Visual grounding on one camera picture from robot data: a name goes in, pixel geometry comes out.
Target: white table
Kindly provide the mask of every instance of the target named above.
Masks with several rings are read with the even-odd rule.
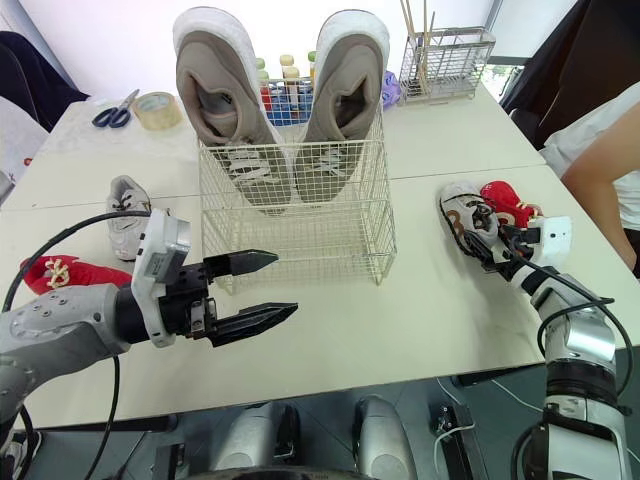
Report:
[[[135,117],[123,128],[97,129],[91,119],[107,106],[70,105],[3,210],[102,203],[111,179],[123,174],[152,199],[199,193],[196,136],[186,116],[161,132]],[[383,118],[392,179],[544,163],[482,86],[473,100],[414,103]]]
[[[265,301],[299,302],[285,323],[249,340],[212,349],[205,341],[178,339],[156,349],[134,345],[121,357],[122,387],[117,419],[139,418],[398,382],[541,361],[535,332],[539,319],[526,295],[498,275],[485,274],[456,247],[443,225],[436,197],[448,182],[480,184],[502,179],[522,198],[540,203],[547,215],[569,215],[574,244],[564,271],[603,296],[640,343],[640,287],[598,229],[546,166],[510,168],[391,181],[398,256],[381,286],[256,287],[233,297],[213,287],[222,316]],[[164,198],[158,208],[192,222],[188,262],[200,260],[200,215],[196,196]],[[62,228],[101,213],[101,204],[31,211],[3,211],[0,285]],[[54,249],[104,265],[116,260],[106,226],[96,225]],[[16,305],[32,298],[22,286]],[[38,427],[104,422],[111,399],[111,362],[52,380],[27,400]]]

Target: sneaker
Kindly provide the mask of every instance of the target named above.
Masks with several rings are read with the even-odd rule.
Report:
[[[107,197],[107,213],[123,211],[151,212],[151,201],[147,192],[131,177],[122,175],[111,180],[111,193]],[[120,260],[136,259],[140,235],[147,228],[144,217],[122,217],[107,221],[111,248]]]
[[[464,233],[475,232],[490,249],[498,242],[498,218],[480,192],[466,181],[447,185],[440,192],[440,211],[460,249],[475,256]]]
[[[498,180],[487,183],[480,190],[480,195],[496,212],[501,225],[527,228],[530,219],[542,216],[540,207],[520,201],[518,194],[507,182]]]
[[[364,140],[380,104],[389,32],[370,12],[344,10],[322,26],[316,45],[316,88],[303,142]],[[353,174],[361,144],[306,145],[295,177],[304,202],[326,202]]]
[[[33,457],[36,456],[38,450],[42,446],[42,442],[44,441],[44,434],[41,432],[35,431],[33,432],[34,439],[36,441],[36,446],[33,450]],[[11,478],[16,480],[20,477],[20,473],[22,472],[22,467],[24,466],[24,460],[27,457],[27,434],[24,432],[15,432],[9,445],[7,446],[6,453],[4,455],[4,460],[8,460],[13,464],[13,472]]]
[[[25,283],[38,295],[68,285],[113,283],[122,287],[131,283],[131,275],[115,268],[78,261],[70,255],[40,257],[24,276]]]
[[[276,146],[282,139],[267,118],[242,24],[217,8],[192,8],[175,21],[173,43],[178,92],[200,140],[233,147],[213,154],[253,205],[289,202],[290,177]]]

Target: scissors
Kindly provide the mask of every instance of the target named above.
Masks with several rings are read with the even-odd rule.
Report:
[[[119,107],[107,108],[100,112],[96,118],[91,120],[91,123],[99,128],[109,126],[111,128],[124,127],[131,118],[131,112],[129,111],[129,105],[138,96],[140,90],[136,89],[131,92],[127,98],[125,98],[122,105]]]

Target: white sneaker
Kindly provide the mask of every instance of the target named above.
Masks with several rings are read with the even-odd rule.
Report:
[[[378,109],[389,58],[389,32],[373,13],[343,10],[322,26],[316,87],[303,141],[364,140]],[[362,145],[303,146],[295,163],[304,202],[332,200],[356,169]]]
[[[253,205],[288,203],[285,155],[275,146],[282,139],[267,118],[256,57],[242,24],[224,10],[192,8],[176,19],[173,43],[178,92],[200,140],[234,147],[214,155]]]
[[[127,175],[111,180],[111,193],[107,197],[107,213],[124,211],[151,212],[147,192]],[[135,260],[140,235],[147,228],[144,217],[122,217],[108,220],[109,239],[113,253],[120,260]]]
[[[465,254],[475,256],[464,237],[466,231],[478,234],[488,248],[498,242],[498,217],[470,182],[445,186],[440,192],[440,211]]]

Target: red sneaker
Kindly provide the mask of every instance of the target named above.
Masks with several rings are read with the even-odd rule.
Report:
[[[498,180],[487,183],[480,190],[480,195],[493,207],[501,225],[527,228],[531,218],[542,216],[540,207],[522,202],[507,182]]]
[[[70,255],[40,257],[24,276],[24,281],[38,295],[67,285],[113,283],[121,287],[131,283],[131,275],[126,272],[77,260],[78,257]]]

